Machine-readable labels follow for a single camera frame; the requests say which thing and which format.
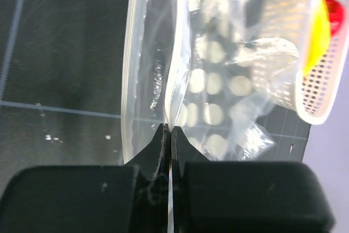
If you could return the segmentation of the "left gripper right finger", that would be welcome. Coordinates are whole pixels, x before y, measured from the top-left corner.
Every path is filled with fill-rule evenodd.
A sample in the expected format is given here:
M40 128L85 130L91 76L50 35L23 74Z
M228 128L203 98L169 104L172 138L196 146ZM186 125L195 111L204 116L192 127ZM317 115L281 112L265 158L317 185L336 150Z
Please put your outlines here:
M212 162L171 133L174 232L331 232L315 173L300 162Z

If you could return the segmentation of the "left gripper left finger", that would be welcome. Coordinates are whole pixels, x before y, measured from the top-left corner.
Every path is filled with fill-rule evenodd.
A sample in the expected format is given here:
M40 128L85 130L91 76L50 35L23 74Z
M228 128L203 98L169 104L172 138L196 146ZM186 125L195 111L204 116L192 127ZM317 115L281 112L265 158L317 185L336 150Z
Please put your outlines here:
M122 166L35 166L1 197L1 232L166 232L170 132Z

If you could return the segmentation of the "polka dot zip bag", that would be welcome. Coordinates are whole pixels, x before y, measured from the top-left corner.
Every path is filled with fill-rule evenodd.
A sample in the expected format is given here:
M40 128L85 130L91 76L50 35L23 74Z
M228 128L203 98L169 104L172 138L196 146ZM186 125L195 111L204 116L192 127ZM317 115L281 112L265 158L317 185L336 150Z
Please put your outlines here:
M210 160L252 160L274 141L257 123L291 108L308 0L130 0L122 77L123 159L159 125Z

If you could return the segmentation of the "yellow banana bunch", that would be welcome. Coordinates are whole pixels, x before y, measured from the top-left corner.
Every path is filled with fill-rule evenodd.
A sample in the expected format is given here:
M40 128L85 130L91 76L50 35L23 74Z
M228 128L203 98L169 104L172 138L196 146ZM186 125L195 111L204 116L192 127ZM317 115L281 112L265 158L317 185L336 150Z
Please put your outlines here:
M303 76L307 76L318 64L320 58L327 52L332 38L326 1L316 0L311 11L310 44L303 66Z

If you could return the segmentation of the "white perforated plastic basket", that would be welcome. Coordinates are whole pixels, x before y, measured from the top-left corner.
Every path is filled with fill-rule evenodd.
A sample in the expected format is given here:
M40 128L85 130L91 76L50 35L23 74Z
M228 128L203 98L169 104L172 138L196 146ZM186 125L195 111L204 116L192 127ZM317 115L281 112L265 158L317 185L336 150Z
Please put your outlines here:
M348 0L265 0L261 23L261 38L286 46L253 63L252 84L305 122L324 123L348 52Z

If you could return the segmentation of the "red apple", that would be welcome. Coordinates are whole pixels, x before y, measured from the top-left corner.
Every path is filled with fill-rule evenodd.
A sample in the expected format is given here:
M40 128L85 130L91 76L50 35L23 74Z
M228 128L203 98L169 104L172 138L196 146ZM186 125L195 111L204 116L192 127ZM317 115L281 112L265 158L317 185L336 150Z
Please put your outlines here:
M343 26L346 17L346 10L345 7L337 0L325 1L328 9L331 36L333 37Z

